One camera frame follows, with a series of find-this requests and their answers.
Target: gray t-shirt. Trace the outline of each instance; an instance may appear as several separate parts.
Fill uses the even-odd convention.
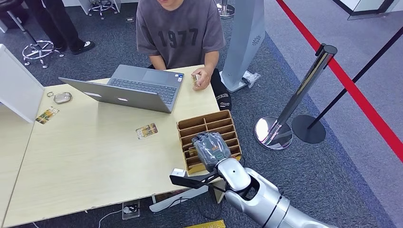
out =
[[[225,45],[214,0],[184,0],[173,11],[157,0],[140,0],[136,34],[137,50],[161,55],[167,69],[204,64],[205,53]]]

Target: red barrier tape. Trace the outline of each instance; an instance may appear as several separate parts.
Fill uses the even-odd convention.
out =
[[[319,48],[320,43],[318,40],[312,35],[312,33],[305,27],[305,25],[296,17],[296,15],[290,10],[290,8],[285,4],[283,0],[276,0],[283,11],[290,18],[292,23],[297,27],[299,32],[304,36],[304,38],[308,41],[311,47],[314,50]],[[357,105],[364,112],[369,121],[374,125],[380,135],[385,139],[386,143],[390,146],[396,156],[403,162],[403,143],[399,140],[396,134],[391,130],[388,124],[382,119],[382,117],[376,112],[374,107],[369,103],[366,97],[361,93],[361,91],[357,88],[354,82],[350,79],[350,77],[346,74],[346,72],[342,69],[339,63],[332,59],[329,62],[329,67],[339,79],[341,84],[347,90],[347,92],[352,96]]]

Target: robotic arm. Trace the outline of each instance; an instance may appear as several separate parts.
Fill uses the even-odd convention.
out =
[[[262,228],[337,228],[294,208],[274,184],[254,170],[243,168],[230,157],[230,151],[220,134],[202,133],[192,141],[210,173],[185,177],[174,170],[170,175],[173,184],[196,189],[221,177],[226,182],[227,201]]]

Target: laptop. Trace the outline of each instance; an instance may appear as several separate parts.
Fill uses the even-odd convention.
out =
[[[183,74],[119,65],[108,84],[59,79],[100,102],[171,113]]]

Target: laptop keyboard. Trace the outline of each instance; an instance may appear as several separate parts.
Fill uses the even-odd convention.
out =
[[[144,82],[136,82],[136,81],[129,81],[117,78],[111,78],[110,83],[111,86],[117,86],[127,89],[135,89],[141,90],[146,92],[154,92],[158,94],[162,101],[166,104],[171,104],[173,100],[173,96],[175,95],[176,88],[170,86],[163,86],[163,85],[155,85],[149,84]]]

